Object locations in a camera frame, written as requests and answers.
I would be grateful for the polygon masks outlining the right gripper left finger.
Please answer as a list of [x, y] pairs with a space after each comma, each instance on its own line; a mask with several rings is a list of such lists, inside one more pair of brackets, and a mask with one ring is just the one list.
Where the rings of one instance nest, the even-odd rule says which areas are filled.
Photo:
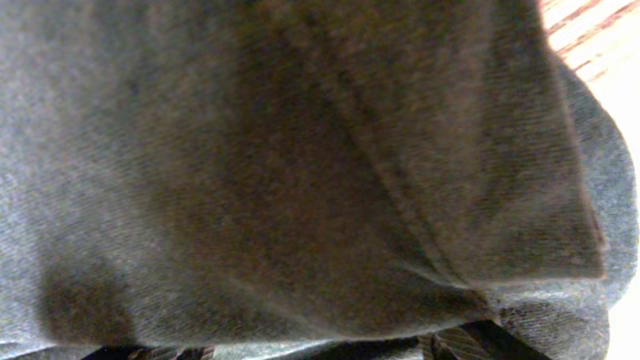
[[82, 360], [213, 360], [215, 348], [207, 347], [143, 347], [108, 346]]

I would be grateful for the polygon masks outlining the dark teal t-shirt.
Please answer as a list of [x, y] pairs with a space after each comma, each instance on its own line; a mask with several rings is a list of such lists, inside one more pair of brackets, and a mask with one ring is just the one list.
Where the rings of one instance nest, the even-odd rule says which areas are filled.
[[535, 1], [1, 5], [5, 359], [603, 359], [637, 217]]

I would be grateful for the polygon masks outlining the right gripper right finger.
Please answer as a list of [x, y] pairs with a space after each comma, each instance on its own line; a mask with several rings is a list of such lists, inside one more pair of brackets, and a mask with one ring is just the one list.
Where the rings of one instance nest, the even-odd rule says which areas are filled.
[[473, 322], [418, 337], [424, 359], [550, 360], [495, 322]]

